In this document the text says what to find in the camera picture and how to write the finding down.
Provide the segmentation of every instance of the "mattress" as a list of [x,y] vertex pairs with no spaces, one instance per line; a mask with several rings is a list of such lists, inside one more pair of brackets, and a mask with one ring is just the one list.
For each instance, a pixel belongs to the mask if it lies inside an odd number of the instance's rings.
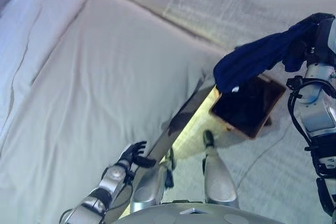
[[16,60],[1,135],[1,223],[57,223],[127,144],[155,145],[183,104],[214,84],[225,54],[128,0],[13,0],[3,14],[2,27],[18,29],[11,46],[24,50],[0,47],[0,60]]

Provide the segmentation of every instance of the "navy blue fabric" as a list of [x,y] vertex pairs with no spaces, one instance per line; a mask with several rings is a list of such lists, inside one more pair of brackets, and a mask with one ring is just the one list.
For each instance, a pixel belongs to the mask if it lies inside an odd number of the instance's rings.
[[217,89],[221,93],[231,92],[232,88],[273,68],[280,61],[287,72],[300,70],[306,60],[306,49],[313,47],[318,24],[332,17],[332,14],[316,13],[283,33],[236,48],[214,68]]

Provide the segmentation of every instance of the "robotic hand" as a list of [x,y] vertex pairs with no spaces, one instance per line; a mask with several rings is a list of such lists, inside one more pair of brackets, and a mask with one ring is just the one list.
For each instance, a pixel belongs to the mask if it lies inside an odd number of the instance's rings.
[[[307,141],[317,179],[323,210],[336,223],[336,20],[325,19],[319,25],[314,48],[307,53],[305,77],[288,79],[292,90],[288,110],[297,130]],[[303,128],[294,116],[296,100]]]
[[132,172],[133,163],[140,167],[150,168],[156,163],[153,159],[139,156],[143,154],[146,142],[131,145],[123,152],[119,160],[105,169],[101,181],[76,208],[66,211],[60,218],[62,224],[103,224],[108,210],[121,190],[132,186],[135,173]]

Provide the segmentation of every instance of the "wire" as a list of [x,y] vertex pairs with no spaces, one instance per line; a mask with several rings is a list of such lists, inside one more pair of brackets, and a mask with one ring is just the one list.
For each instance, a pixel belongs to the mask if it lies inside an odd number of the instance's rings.
[[130,186],[131,186],[131,193],[130,193],[129,197],[127,198],[127,200],[125,200],[123,203],[121,203],[121,204],[119,204],[119,205],[117,205],[117,206],[115,206],[115,207],[110,208],[109,210],[114,210],[114,209],[117,209],[117,208],[119,208],[119,207],[122,207],[123,205],[125,205],[126,203],[128,203],[128,201],[131,200],[131,197],[132,197],[132,194],[133,194],[133,185],[130,184]]
[[61,217],[59,218],[58,224],[61,224],[64,215],[65,215],[66,213],[70,212],[70,211],[72,211],[72,208],[70,208],[70,209],[68,209],[68,210],[65,210],[65,211],[63,212],[63,214],[62,214]]

